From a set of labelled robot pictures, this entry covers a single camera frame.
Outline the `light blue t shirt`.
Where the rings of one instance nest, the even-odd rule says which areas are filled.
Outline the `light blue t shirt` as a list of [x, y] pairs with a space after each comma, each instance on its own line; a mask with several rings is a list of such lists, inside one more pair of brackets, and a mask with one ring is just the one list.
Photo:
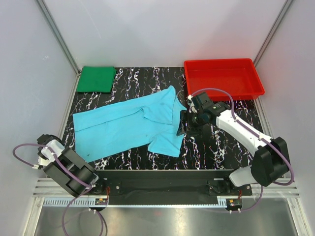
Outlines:
[[73, 115], [75, 151], [86, 162], [143, 145], [148, 151], [179, 157], [181, 112], [173, 86], [147, 96]]

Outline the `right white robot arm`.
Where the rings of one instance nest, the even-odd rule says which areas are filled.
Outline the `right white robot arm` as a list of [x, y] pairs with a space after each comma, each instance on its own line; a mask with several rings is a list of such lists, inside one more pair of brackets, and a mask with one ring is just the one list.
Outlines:
[[263, 187], [272, 183], [281, 185], [278, 179], [286, 173], [292, 176], [286, 184], [292, 184], [294, 173], [290, 164], [287, 143], [283, 138], [272, 138], [259, 132], [223, 102], [206, 108], [191, 107], [187, 111], [181, 111], [177, 134], [198, 134], [207, 124], [212, 124], [227, 132], [253, 156], [250, 165], [238, 168], [229, 174], [228, 180], [223, 183], [227, 194], [234, 195], [240, 191], [241, 186], [248, 184], [258, 183]]

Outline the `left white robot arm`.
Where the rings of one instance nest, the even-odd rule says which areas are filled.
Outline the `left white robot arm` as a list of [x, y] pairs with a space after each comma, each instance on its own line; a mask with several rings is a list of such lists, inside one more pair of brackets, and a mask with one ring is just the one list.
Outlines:
[[44, 173], [73, 197], [86, 190], [106, 194], [106, 182], [96, 170], [58, 137], [43, 134], [37, 139], [38, 165]]

